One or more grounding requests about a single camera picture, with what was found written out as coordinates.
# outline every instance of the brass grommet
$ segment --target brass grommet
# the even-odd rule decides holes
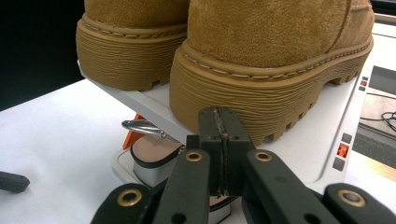
[[[349,189],[340,189],[338,190],[338,197],[344,202],[348,203],[355,207],[363,207],[366,205],[366,201],[364,200],[359,193],[349,190]]]
[[[189,152],[186,155],[187,161],[200,161],[202,159],[201,153],[198,152]]]
[[[271,161],[272,160],[272,156],[265,152],[257,152],[254,155],[254,157],[256,157],[256,159],[259,161]]]
[[[128,194],[133,194],[134,197],[131,200],[125,199],[125,196],[127,196]],[[142,193],[140,192],[140,190],[125,189],[119,195],[119,198],[117,199],[117,203],[122,207],[130,207],[140,202],[141,199],[142,199]]]

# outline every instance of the black cable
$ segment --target black cable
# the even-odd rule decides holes
[[[391,97],[391,96],[387,96],[387,95],[381,95],[381,94],[376,94],[376,93],[367,93],[367,94],[369,94],[369,95],[375,95],[375,96],[380,96],[380,97],[385,97],[385,98],[389,98],[389,99],[392,99],[392,100],[396,100],[396,98],[394,98],[394,97]],[[396,132],[396,126],[395,125],[393,125],[392,123],[391,123],[391,121],[392,120],[395,120],[396,121],[396,111],[395,112],[385,112],[385,113],[382,113],[381,114],[381,118],[382,119],[367,119],[367,118],[361,118],[361,119],[365,119],[365,120],[371,120],[371,121],[385,121],[387,124],[388,124],[388,126],[394,131],[394,132]]]

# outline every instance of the boot welt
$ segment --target boot welt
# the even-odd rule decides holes
[[[93,21],[83,15],[76,33],[84,74],[126,91],[147,91],[169,82],[175,50],[186,39],[187,24],[129,29]]]
[[[360,74],[373,38],[278,68],[224,63],[192,49],[176,52],[169,87],[175,117],[198,133],[198,112],[209,106],[234,110],[251,140],[277,139],[311,108],[327,82],[342,84]]]

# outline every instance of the boot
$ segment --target boot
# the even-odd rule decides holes
[[[121,90],[169,82],[186,38],[189,0],[85,0],[76,42],[82,72]]]
[[[198,111],[227,106],[255,145],[291,128],[325,83],[357,76],[373,47],[367,0],[191,0],[189,13],[171,109],[197,133]]]

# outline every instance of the boot sole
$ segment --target boot sole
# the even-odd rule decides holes
[[[360,74],[373,48],[333,50],[314,59],[278,68],[223,63],[192,49],[184,41],[175,54],[169,86],[175,117],[198,133],[198,112],[218,105],[234,110],[252,142],[275,140],[293,127],[318,99],[327,82],[342,84]]]
[[[147,91],[169,82],[175,50],[187,36],[187,24],[158,29],[117,28],[83,15],[76,43],[84,74],[125,91]]]

